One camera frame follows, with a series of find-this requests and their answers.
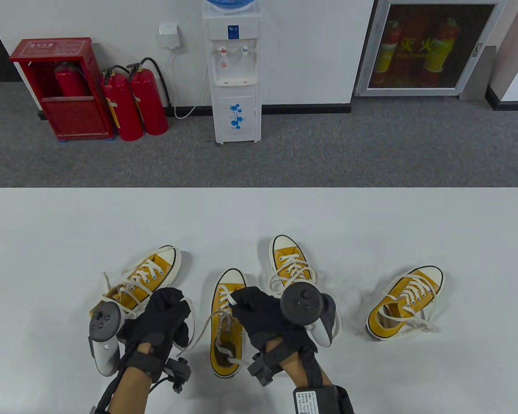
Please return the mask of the person's left hand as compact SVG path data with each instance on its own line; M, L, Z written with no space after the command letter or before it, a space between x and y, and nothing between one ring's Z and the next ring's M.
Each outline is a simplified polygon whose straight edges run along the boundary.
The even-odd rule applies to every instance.
M190 342L186 319L191 309L181 290L160 288L150 297L145 311L127 320L118 333L125 352L122 369L134 367L157 382L174 345L185 348Z

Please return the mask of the person's right hand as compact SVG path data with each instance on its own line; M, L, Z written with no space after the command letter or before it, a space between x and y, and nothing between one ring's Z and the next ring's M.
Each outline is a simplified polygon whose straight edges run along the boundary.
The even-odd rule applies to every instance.
M261 353L267 353L267 344L280 339L291 353L318 352L305 327L287 320L281 312L278 298L257 287L247 287L231 294L235 304L230 305L233 317L241 323L251 344Z

